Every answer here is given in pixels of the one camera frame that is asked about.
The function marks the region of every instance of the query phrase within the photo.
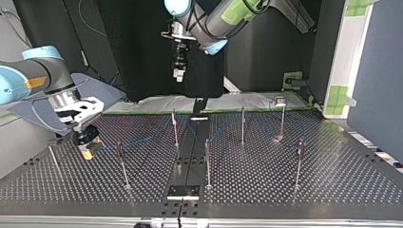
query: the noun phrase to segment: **black backdrop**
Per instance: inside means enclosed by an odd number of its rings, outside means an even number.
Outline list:
[[[200,1],[212,10],[220,0]],[[216,98],[223,92],[224,50],[206,56],[196,45],[188,54],[189,68],[183,83],[172,76],[172,45],[160,36],[170,15],[163,1],[98,0],[98,8],[127,97],[139,101],[152,95],[183,94]]]

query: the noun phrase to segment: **metal base plate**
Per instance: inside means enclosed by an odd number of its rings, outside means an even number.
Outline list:
[[[315,111],[288,112],[282,137],[280,117],[246,113],[241,146],[240,113],[209,115],[213,188],[201,186],[200,200],[182,208],[186,217],[403,220],[400,173]],[[177,217],[178,203],[166,198],[178,157],[169,119],[104,116],[96,123],[108,146],[103,153],[84,161],[72,144],[63,145],[56,151],[63,178],[51,157],[44,157],[5,183],[0,215]],[[188,119],[178,121],[180,139],[190,133]],[[306,141],[306,154],[296,188],[299,138]],[[130,190],[117,163],[117,141],[127,144]],[[199,147],[193,143],[190,149]]]

